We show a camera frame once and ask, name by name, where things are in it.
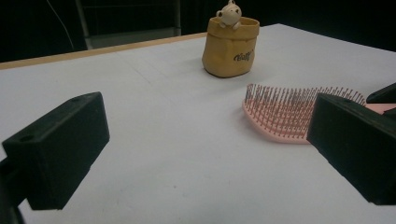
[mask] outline pink hairbrush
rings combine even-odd
[[[310,144],[306,140],[306,134],[318,93],[343,97],[379,114],[396,106],[366,104],[359,92],[338,87],[288,89],[249,84],[242,107],[253,126],[269,140]]]

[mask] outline table edge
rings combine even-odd
[[[149,46],[169,44],[169,43],[173,43],[173,42],[177,42],[177,41],[190,40],[190,39],[200,38],[200,37],[205,37],[205,36],[206,36],[206,33],[198,33],[198,34],[193,34],[193,35],[180,35],[180,36],[173,36],[173,37],[169,37],[169,38],[155,39],[155,40],[137,42],[137,43],[126,44],[126,45],[118,45],[118,46],[107,47],[107,48],[88,49],[88,50],[76,51],[76,52],[65,53],[65,54],[57,54],[57,55],[50,55],[50,56],[39,57],[39,58],[17,60],[17,61],[12,61],[12,62],[0,63],[0,70],[16,68],[16,67],[24,67],[24,66],[29,66],[29,65],[41,64],[41,63],[54,63],[54,62],[59,62],[59,61],[66,61],[66,60],[72,60],[72,59],[77,59],[77,58],[90,57],[90,56],[99,55],[99,54],[112,53],[112,52],[117,52],[117,51],[122,51],[122,50],[127,50],[127,49],[139,49],[139,48],[144,48],[144,47],[149,47]]]

